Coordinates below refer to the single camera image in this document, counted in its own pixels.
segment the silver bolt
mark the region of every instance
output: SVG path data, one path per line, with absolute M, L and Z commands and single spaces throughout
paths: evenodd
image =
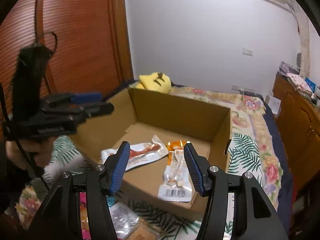
M 104 165 L 103 164 L 99 164 L 96 166 L 96 170 L 97 171 L 103 171 L 104 170 Z
M 246 172 L 244 174 L 248 179 L 251 179 L 253 177 L 252 173 L 251 172 Z
M 217 172 L 218 170 L 219 170 L 219 168 L 217 166 L 210 167 L 210 171 L 212 171 L 212 172 Z
M 65 171 L 64 173 L 62 173 L 62 177 L 67 178 L 70 176 L 70 172 L 69 171 Z

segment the yellow plush toy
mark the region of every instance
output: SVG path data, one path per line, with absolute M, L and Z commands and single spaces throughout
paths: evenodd
M 153 72 L 151 75 L 140 75 L 139 79 L 140 82 L 135 88 L 158 91 L 165 94 L 170 91 L 170 78 L 161 72 Z

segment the wooden dresser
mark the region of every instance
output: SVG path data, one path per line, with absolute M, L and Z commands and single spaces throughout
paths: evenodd
M 279 74 L 273 94 L 281 100 L 276 124 L 295 183 L 301 189 L 320 170 L 320 110 Z

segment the black cable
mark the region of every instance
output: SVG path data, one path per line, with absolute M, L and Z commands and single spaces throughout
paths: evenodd
M 8 116 L 8 113 L 7 113 L 7 108 L 5 106 L 5 99 L 4 99 L 4 90 L 3 90 L 3 87 L 2 87 L 2 83 L 0 82 L 0 103 L 1 103 L 1 108 L 2 108 L 2 114 L 4 116 L 4 120 L 5 122 L 7 123 L 7 127 L 9 128 L 10 130 L 10 133 L 15 135 L 16 132 L 15 132 L 15 127 L 12 125 L 10 119 L 9 119 L 9 116 Z M 15 137 L 14 139 L 15 143 L 17 144 L 18 146 L 18 149 L 20 150 L 20 152 L 22 153 L 22 156 L 23 158 L 26 160 L 26 162 L 30 165 L 30 167 L 33 169 L 35 175 L 37 177 L 39 177 L 41 179 L 41 181 L 43 182 L 44 186 L 46 187 L 46 189 L 49 191 L 50 188 L 48 186 L 48 184 L 44 181 L 44 178 L 42 177 L 42 175 L 39 175 L 37 170 L 37 166 L 36 166 L 36 163 L 35 161 L 32 159 L 30 160 L 30 158 L 28 157 L 27 155 L 27 152 L 22 148 L 19 140 Z

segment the open cardboard box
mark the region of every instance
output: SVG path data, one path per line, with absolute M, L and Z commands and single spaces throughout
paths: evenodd
M 130 144 L 150 142 L 157 135 L 168 141 L 190 141 L 199 155 L 211 165 L 225 170 L 230 139 L 229 108 L 189 98 L 140 89 L 125 89 L 109 100 L 115 107 L 111 115 L 88 119 L 71 139 L 90 160 L 101 163 L 100 152 L 118 149 L 122 141 Z M 207 198 L 193 188 L 189 203 L 166 202 L 157 198 L 167 157 L 127 171 L 121 191 L 156 207 L 190 220 L 203 217 Z

